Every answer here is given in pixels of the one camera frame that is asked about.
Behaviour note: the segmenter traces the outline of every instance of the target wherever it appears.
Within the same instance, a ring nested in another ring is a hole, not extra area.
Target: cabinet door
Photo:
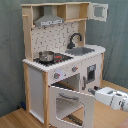
[[[88,6],[88,18],[105,21],[107,19],[108,4],[90,3]]]
[[[82,62],[80,92],[87,93],[89,88],[99,87],[101,81],[102,54],[88,58]]]
[[[94,115],[93,96],[76,91],[50,86],[49,88],[49,119],[50,124],[57,128],[93,128]],[[72,112],[83,106],[83,124],[81,126],[63,120]]]

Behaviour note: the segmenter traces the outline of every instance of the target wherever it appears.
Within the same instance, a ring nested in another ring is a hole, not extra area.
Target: sink basin
[[[82,56],[90,52],[94,52],[94,49],[91,48],[86,48],[86,47],[78,47],[78,48],[73,48],[73,49],[68,49],[65,51],[65,53],[75,55],[75,56]]]

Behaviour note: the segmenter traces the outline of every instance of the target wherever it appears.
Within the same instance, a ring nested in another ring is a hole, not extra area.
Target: toy kitchen
[[[105,48],[85,43],[86,21],[106,21],[107,4],[22,4],[26,111],[45,128],[93,128]],[[82,110],[81,118],[73,115]]]

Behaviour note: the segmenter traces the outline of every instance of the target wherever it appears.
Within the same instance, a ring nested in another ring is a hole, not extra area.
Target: control knob
[[[78,68],[77,67],[73,67],[72,71],[75,72]]]
[[[55,79],[58,79],[59,77],[60,77],[60,74],[58,74],[58,73],[55,73],[55,74],[54,74],[54,78],[55,78]]]

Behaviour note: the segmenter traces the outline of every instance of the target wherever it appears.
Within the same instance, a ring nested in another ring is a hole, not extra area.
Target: backsplash
[[[33,58],[37,58],[40,51],[66,50],[70,37],[78,33],[79,22],[35,27],[31,31]],[[73,43],[78,46],[78,36],[73,38]]]

